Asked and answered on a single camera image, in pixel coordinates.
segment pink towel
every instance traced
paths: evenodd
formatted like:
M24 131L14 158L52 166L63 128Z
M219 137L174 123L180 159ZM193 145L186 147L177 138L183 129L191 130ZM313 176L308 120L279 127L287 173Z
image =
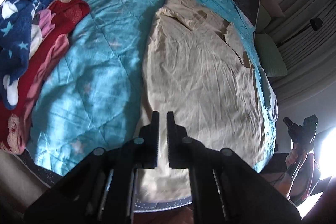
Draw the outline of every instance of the pink towel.
M49 9L45 9L39 11L38 14L40 15L39 27L42 31L42 37L45 38L53 29L55 29L55 24L51 23L55 13L51 14Z
M32 110L40 95L42 85L44 81L47 80L48 76L51 74L56 65L59 63L60 59L66 54L68 49L69 40L67 38L67 35L61 34L56 39L53 47L50 49L48 57L41 64L39 71L34 78L34 82L30 86L22 111L21 121L23 122L23 124L20 123L19 127L19 131L21 131L20 133L24 137L23 144L20 147L21 153L25 149L28 137L30 135L30 128L32 125Z

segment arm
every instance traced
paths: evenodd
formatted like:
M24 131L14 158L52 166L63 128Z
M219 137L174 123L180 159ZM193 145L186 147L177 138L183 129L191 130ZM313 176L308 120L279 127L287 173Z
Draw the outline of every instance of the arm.
M292 149L292 151L286 157L287 169L288 169L288 167L290 167L290 165L295 163L296 160L297 160L297 157L298 157L297 148L298 148L298 145L294 144L294 148ZM305 153L303 155L303 158L304 158L304 160L302 161L302 164L299 166L299 169L302 167L303 163L305 162L305 160L307 158L307 153ZM277 182L274 185L274 188L277 189L285 198L289 199L289 193L292 189L294 179L295 179L295 177L292 179L290 177L290 175L288 175L287 172L286 172L285 175L283 176L282 180Z

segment blue star blanket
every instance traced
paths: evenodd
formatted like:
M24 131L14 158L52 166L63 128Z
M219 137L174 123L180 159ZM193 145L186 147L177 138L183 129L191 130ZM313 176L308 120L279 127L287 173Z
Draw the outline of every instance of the blue star blanket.
M28 68L32 20L35 13L45 9L53 0L5 0L0 5L0 94L7 107L4 76L9 85Z
M84 0L87 15L69 37L71 47L43 85L32 112L27 149L37 165L65 175L96 147L120 147L133 137L140 117L142 59L155 12L165 0ZM198 0L234 22L256 68L254 27L232 0ZM274 122L265 114L265 157L273 154Z

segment turquoise comforter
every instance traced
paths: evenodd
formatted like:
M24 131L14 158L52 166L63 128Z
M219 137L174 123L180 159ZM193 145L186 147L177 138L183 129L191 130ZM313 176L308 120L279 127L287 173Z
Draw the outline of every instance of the turquoise comforter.
M91 12L70 37L71 48L44 84L32 113L27 145L37 165L65 175L96 147L113 149L132 138L140 114L142 58L155 12L164 0L84 0ZM238 29L256 68L254 27L232 0L199 0ZM265 157L273 154L259 70L257 87L265 120Z

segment star pattern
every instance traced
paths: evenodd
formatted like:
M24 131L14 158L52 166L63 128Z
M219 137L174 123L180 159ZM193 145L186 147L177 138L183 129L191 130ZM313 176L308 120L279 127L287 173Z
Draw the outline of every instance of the star pattern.
M13 29L13 26L12 26L11 22L8 22L8 23L7 23L7 27L1 29L1 31L4 33L4 34L3 34L3 37L5 37L6 35L8 35L8 33L9 33L9 31L10 31L11 29Z
M92 88L90 83L84 85L84 94L90 94L91 90Z
M113 42L110 42L109 45L110 45L110 47L112 47L112 48L114 48L114 49L116 49L116 48L118 48L119 46L121 46L121 44L119 44L117 40L115 40L115 41L113 41Z
M82 143L79 140L77 140L74 143L70 143L70 145L73 147L73 150L75 151L75 155L84 154L83 148L86 146L85 143Z
M0 7L2 7L1 10L1 16L3 19L10 18L13 14L18 12L18 9L16 7L16 3L18 3L20 0L16 0L13 3L11 3L9 0L5 0Z
M18 45L20 47L20 49L25 49L25 50L28 50L27 46L28 46L28 43L23 43L21 42L21 44Z

